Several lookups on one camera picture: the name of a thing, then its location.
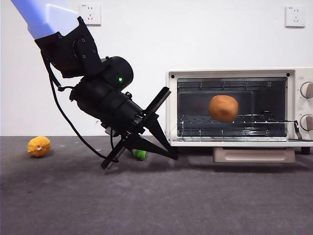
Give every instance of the oven control knob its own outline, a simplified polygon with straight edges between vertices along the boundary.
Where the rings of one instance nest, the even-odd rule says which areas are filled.
[[[313,98],[313,82],[303,83],[300,91],[306,99]]]
[[[300,126],[303,130],[313,131],[313,115],[304,115],[300,119]]]

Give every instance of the plush bread roll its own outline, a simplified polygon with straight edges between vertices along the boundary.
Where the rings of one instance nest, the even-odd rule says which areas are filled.
[[[231,122],[236,118],[238,108],[238,102],[234,97],[219,94],[211,99],[209,114],[217,121]]]

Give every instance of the black cable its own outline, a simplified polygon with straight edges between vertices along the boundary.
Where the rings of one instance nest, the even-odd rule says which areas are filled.
[[[113,150],[114,149],[114,145],[113,145],[113,129],[112,128],[110,130],[110,143],[111,143],[111,148]]]
[[[78,138],[92,151],[94,152],[96,155],[98,155],[100,158],[103,158],[103,159],[107,159],[106,156],[103,156],[102,154],[100,154],[97,150],[95,150],[89,143],[86,142],[86,140],[79,134],[79,132],[76,130],[75,126],[73,125],[73,123],[68,119],[68,117],[66,116],[66,114],[63,112],[60,104],[59,104],[59,101],[58,101],[58,98],[56,96],[56,93],[55,93],[55,90],[54,90],[54,87],[53,87],[53,81],[52,79],[50,79],[50,85],[51,85],[51,89],[52,89],[52,93],[53,93],[53,98],[54,98],[54,101],[59,109],[59,111],[61,112],[62,116],[65,118],[65,120],[69,123],[69,125],[71,126],[71,128],[73,129],[73,131],[76,133],[76,135],[78,136]]]
[[[65,89],[67,89],[67,88],[69,88],[69,89],[74,89],[74,87],[71,87],[71,86],[67,86],[67,87],[61,87],[61,86],[59,86],[58,87],[58,91],[60,91],[60,92],[63,92]]]
[[[108,157],[103,156],[102,154],[100,154],[97,150],[95,150],[80,134],[79,132],[76,130],[75,126],[73,125],[73,123],[68,119],[68,117],[66,116],[66,114],[63,112],[59,101],[58,101],[58,97],[56,95],[53,83],[55,83],[56,85],[59,84],[59,86],[61,86],[61,84],[58,82],[58,80],[56,79],[56,77],[53,74],[53,71],[50,67],[50,62],[43,56],[44,59],[44,63],[45,63],[45,67],[49,73],[49,80],[50,80],[50,85],[51,85],[51,89],[52,89],[52,94],[53,94],[53,98],[54,98],[54,102],[57,105],[60,113],[62,114],[62,116],[65,118],[65,120],[69,123],[69,125],[71,126],[71,128],[73,129],[73,131],[76,133],[76,135],[78,136],[78,138],[92,151],[94,152],[97,156],[99,156],[100,158],[103,159],[108,159]],[[117,163],[118,160],[112,159],[112,162]]]

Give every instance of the oven window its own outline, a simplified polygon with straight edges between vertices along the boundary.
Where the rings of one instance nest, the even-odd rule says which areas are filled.
[[[286,137],[286,77],[178,79],[178,137]],[[239,103],[233,122],[212,119],[212,97]]]

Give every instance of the oven rack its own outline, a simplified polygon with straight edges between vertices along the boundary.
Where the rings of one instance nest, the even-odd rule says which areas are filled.
[[[269,130],[260,127],[180,129],[179,137],[269,137]]]
[[[276,120],[272,115],[269,114],[245,114],[237,115],[232,122],[222,122],[213,119],[210,115],[182,115],[179,119],[181,124],[184,123],[210,123],[210,124],[221,124],[221,123],[235,123],[235,124],[283,124],[283,123],[294,123],[289,120]]]
[[[177,91],[267,90],[272,81],[179,81]]]

